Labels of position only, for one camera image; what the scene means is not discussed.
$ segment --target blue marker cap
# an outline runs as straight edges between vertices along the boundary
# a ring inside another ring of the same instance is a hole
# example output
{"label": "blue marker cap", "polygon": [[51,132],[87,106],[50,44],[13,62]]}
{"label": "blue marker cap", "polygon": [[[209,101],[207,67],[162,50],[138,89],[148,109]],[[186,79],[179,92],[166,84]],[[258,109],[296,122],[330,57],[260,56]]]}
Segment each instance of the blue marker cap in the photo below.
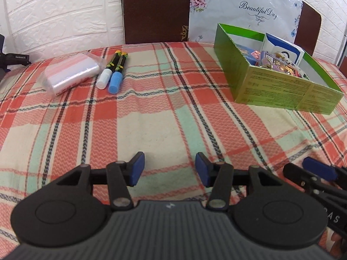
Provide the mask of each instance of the blue marker cap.
{"label": "blue marker cap", "polygon": [[112,74],[110,84],[109,84],[109,93],[117,94],[119,91],[120,84],[122,83],[123,75],[116,71]]}

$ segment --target white logo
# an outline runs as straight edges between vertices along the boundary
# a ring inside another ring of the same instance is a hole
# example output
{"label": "white logo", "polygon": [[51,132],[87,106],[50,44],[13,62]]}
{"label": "white logo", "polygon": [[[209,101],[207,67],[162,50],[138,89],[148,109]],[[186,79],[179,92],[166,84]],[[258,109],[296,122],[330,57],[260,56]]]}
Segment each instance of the white logo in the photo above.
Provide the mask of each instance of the white logo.
{"label": "white logo", "polygon": [[[333,218],[333,216],[334,216],[334,212],[331,212],[327,217],[331,220],[331,219]],[[339,215],[336,215],[335,218],[334,218],[334,220],[333,220],[333,222],[334,222],[334,223],[337,223],[337,222],[339,221],[339,219],[340,219],[340,216],[339,216]]]}
{"label": "white logo", "polygon": [[166,207],[169,209],[172,209],[175,207],[175,205],[173,203],[170,203],[170,204],[167,204]]}

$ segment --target floral bag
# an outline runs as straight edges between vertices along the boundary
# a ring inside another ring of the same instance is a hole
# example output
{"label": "floral bag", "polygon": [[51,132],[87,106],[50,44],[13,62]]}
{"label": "floral bag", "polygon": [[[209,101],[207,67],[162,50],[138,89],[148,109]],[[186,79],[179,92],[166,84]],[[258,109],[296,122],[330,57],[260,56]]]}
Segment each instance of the floral bag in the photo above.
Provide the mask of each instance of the floral bag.
{"label": "floral bag", "polygon": [[294,42],[302,0],[190,0],[189,41],[214,42],[218,23]]}

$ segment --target green cardboard box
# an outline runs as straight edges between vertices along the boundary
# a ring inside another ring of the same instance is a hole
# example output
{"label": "green cardboard box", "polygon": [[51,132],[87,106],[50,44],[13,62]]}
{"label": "green cardboard box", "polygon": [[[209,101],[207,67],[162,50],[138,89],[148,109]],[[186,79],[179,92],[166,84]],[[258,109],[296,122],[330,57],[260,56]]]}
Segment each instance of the green cardboard box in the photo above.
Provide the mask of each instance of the green cardboard box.
{"label": "green cardboard box", "polygon": [[311,81],[251,65],[235,45],[260,50],[263,39],[263,33],[249,29],[217,26],[214,50],[234,101],[330,114],[344,94],[308,53],[305,52],[299,67]]}

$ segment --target plastic bag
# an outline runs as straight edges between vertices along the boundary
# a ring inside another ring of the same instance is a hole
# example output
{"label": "plastic bag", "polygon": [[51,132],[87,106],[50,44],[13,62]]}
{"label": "plastic bag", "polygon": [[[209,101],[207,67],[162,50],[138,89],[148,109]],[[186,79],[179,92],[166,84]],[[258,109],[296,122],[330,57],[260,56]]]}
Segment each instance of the plastic bag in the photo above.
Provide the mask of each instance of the plastic bag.
{"label": "plastic bag", "polygon": [[91,53],[73,55],[62,62],[49,65],[40,76],[42,87],[51,97],[99,74],[106,66],[106,60]]}

